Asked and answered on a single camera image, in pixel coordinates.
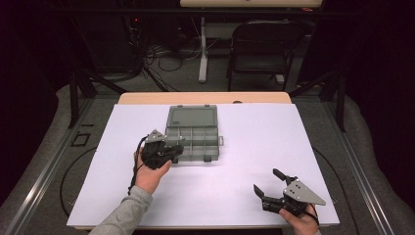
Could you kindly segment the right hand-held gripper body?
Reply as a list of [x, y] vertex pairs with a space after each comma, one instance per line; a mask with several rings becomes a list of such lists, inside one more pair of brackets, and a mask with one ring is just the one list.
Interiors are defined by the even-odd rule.
[[295, 179], [287, 185], [283, 190], [282, 198], [267, 197], [261, 193], [261, 203], [264, 211], [278, 213], [280, 209], [285, 209], [295, 216], [305, 214], [308, 205], [326, 205], [321, 197], [299, 179]]

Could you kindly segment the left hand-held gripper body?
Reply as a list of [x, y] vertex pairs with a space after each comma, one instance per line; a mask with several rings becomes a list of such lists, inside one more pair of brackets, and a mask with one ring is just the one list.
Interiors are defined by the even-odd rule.
[[166, 137], [154, 129], [146, 138], [141, 159], [147, 167], [157, 169], [173, 160], [170, 147], [165, 146]]

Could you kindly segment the grey plastic compartment organizer box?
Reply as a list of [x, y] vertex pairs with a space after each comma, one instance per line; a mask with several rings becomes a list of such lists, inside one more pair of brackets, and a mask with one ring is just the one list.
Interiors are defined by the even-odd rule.
[[184, 147], [180, 162], [218, 160], [222, 138], [218, 131], [216, 105], [171, 106], [164, 133], [168, 146]]

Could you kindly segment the person's left hand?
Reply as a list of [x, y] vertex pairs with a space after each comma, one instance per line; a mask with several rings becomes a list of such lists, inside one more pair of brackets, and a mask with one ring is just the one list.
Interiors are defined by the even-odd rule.
[[144, 165], [142, 159], [142, 148], [135, 153], [137, 158], [136, 179], [134, 185], [153, 194], [161, 182], [161, 178], [169, 171], [172, 161], [167, 161], [163, 166], [157, 169], [151, 169]]

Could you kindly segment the person's right hand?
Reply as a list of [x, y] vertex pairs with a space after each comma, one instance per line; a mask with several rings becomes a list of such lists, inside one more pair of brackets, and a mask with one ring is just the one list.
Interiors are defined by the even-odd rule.
[[295, 216], [285, 209], [280, 209], [279, 214], [293, 226], [295, 235], [321, 235], [313, 204], [307, 206], [306, 214]]

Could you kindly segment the white board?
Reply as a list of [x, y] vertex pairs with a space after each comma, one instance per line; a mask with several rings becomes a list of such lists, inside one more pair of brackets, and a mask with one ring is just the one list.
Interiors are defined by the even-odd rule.
[[[105, 128], [69, 216], [75, 228], [93, 227], [126, 196], [140, 139], [164, 130], [167, 105], [117, 105]], [[284, 219], [264, 211], [254, 193], [279, 198], [285, 183], [275, 169], [298, 177], [324, 200], [322, 225], [339, 218], [293, 104], [220, 104], [218, 130], [224, 139], [211, 163], [179, 163], [161, 180], [140, 226], [162, 228], [282, 227]]]

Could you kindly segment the wooden table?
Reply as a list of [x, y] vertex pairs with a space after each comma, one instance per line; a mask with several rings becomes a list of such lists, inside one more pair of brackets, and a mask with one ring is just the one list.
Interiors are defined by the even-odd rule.
[[122, 105], [291, 104], [292, 100], [286, 92], [127, 92], [119, 97], [118, 102]]

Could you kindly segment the black metal stand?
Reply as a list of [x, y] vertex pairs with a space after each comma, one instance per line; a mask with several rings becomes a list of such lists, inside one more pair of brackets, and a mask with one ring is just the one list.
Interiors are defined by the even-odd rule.
[[118, 94], [126, 92], [124, 88], [121, 88], [111, 81], [103, 78], [92, 70], [76, 70], [72, 73], [69, 79], [69, 97], [70, 97], [70, 123], [69, 128], [73, 128], [79, 119], [79, 107], [78, 107], [78, 91], [88, 99], [93, 99], [97, 95], [97, 91], [92, 84], [92, 81], [97, 81], [104, 86], [112, 89]]
[[336, 113], [335, 121], [340, 131], [345, 132], [345, 100], [346, 100], [346, 78], [339, 71], [330, 71], [326, 74], [308, 81], [308, 83], [300, 88], [291, 91], [289, 95], [291, 97], [297, 97], [303, 92], [310, 90], [312, 87], [320, 82], [324, 82], [323, 88], [319, 93], [319, 99], [322, 102], [330, 101], [334, 95], [336, 98]]

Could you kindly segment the white desk leg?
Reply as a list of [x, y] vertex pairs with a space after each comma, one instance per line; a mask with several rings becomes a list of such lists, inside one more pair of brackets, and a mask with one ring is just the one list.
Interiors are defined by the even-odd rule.
[[201, 18], [201, 60], [199, 70], [199, 82], [205, 83], [208, 74], [208, 54], [207, 54], [207, 37], [206, 37], [206, 19]]

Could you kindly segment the black folding chair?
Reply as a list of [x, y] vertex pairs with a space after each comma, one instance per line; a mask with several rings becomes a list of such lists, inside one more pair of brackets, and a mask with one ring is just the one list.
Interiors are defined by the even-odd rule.
[[248, 21], [238, 25], [231, 37], [226, 78], [232, 89], [233, 74], [290, 74], [298, 45], [308, 33], [308, 26], [296, 21]]

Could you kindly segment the metal floor rail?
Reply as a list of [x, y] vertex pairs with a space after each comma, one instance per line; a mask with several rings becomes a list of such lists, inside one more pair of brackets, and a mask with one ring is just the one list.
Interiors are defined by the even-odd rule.
[[346, 151], [346, 158], [350, 171], [355, 178], [357, 187], [359, 188], [360, 194], [362, 195], [366, 207], [372, 216], [378, 232], [380, 235], [395, 235], [392, 226], [387, 219], [386, 213], [383, 210], [372, 186], [370, 185], [368, 177], [366, 176], [363, 167], [361, 166], [360, 161], [346, 136], [346, 133], [342, 132], [338, 127], [334, 105], [331, 103], [323, 103], [323, 107], [328, 119], [332, 123], [333, 129], [335, 130], [338, 138], [341, 140]]
[[[87, 168], [96, 150], [96, 125], [88, 115], [94, 106], [85, 100], [73, 128], [61, 105], [51, 128], [0, 209], [0, 235], [86, 235], [67, 226]], [[93, 127], [81, 126], [94, 124]]]

